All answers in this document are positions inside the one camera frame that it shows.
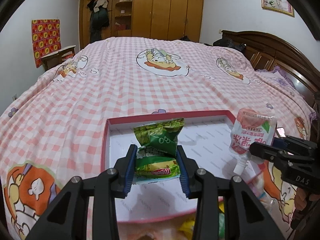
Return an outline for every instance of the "red patterned poster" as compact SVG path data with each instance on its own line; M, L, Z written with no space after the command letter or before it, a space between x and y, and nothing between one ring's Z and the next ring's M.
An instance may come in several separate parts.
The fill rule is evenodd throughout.
M43 56L61 49L60 20L32 20L32 44L38 68Z

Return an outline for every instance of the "wooden wardrobe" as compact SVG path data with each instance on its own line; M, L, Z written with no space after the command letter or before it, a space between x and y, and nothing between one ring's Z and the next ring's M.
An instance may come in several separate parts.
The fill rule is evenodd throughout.
M127 3L127 15L120 15L119 0L108 1L110 26L102 30L103 39L112 36L134 36L173 41L188 36L191 41L199 42L203 0L132 0L132 7ZM90 41L91 11L87 8L89 2L90 0L80 0L81 48ZM121 21L125 22L129 29L116 31L115 23Z

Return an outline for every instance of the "bed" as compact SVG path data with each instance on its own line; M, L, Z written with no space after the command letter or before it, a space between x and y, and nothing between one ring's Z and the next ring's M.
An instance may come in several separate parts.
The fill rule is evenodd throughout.
M312 94L319 90L320 73L314 66L270 34L224 31L223 35L246 43L247 58L234 49L187 41L112 37L88 45L74 59L40 76L0 117L6 215L2 221L7 221L12 237L23 239L28 234L71 177L90 178L101 172L103 129L111 117L216 109L236 115L245 107L276 116L292 136L315 138ZM255 71L276 66L287 71L296 89L279 71ZM279 202L273 215L286 234L295 191L290 188L289 197L281 198L283 184L275 183L272 166L264 178L270 179L268 193ZM88 239L91 216L89 212ZM168 231L175 238L172 225L181 219L156 226L120 225L120 236L137 239L153 230L156 239L170 239L164 233Z

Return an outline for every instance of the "white tray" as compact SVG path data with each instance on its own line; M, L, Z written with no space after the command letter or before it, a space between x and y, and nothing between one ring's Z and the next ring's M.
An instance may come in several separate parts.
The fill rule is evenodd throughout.
M101 171L113 167L118 158L127 154L129 146L137 141L132 128L156 121L185 118L178 135L178 144L188 158L195 159L216 177L230 179L235 174L238 156L229 150L230 132L235 117L229 111L195 111L119 117L108 119L103 139ZM249 182L261 173L259 166L250 162L242 174ZM166 220L192 213L197 200L189 200L182 192L179 179L143 185L132 185L125 199L116 199L118 222L145 223Z

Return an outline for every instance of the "plaid fabric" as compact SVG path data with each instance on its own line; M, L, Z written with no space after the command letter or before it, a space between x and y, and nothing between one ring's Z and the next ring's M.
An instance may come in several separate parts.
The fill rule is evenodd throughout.
M137 56L157 48L181 57L190 67L187 76L159 76L137 64ZM4 186L8 171L16 164L32 161L47 167L60 184L79 175L100 173L102 135L108 118L167 112L240 108L277 117L287 134L299 137L295 118L302 117L308 133L312 109L298 93L256 73L238 51L207 47L186 41L145 38L109 38L88 45L75 57L88 57L83 69L98 75L53 81L59 66L39 77L37 83L14 101L0 118L0 176ZM250 80L246 84L217 66L224 58ZM8 113L19 109L10 118ZM11 215L6 209L12 232Z

